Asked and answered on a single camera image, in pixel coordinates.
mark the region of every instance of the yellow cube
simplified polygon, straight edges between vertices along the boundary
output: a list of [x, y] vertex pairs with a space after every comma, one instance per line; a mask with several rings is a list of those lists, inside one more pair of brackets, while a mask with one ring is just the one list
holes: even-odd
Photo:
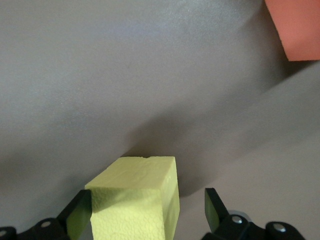
[[90, 181], [94, 240], [172, 240], [180, 204], [173, 156], [121, 157]]

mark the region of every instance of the gray backdrop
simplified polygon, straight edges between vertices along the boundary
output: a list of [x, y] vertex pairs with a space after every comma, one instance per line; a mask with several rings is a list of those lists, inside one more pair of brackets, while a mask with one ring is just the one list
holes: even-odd
[[175, 156], [175, 240], [209, 230], [205, 187], [316, 240], [319, 73], [261, 0], [2, 0], [0, 226], [56, 216], [118, 157]]

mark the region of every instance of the red foam block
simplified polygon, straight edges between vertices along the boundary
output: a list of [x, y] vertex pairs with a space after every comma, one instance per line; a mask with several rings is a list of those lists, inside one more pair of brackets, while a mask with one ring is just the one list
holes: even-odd
[[265, 0], [289, 61], [320, 60], [320, 0]]

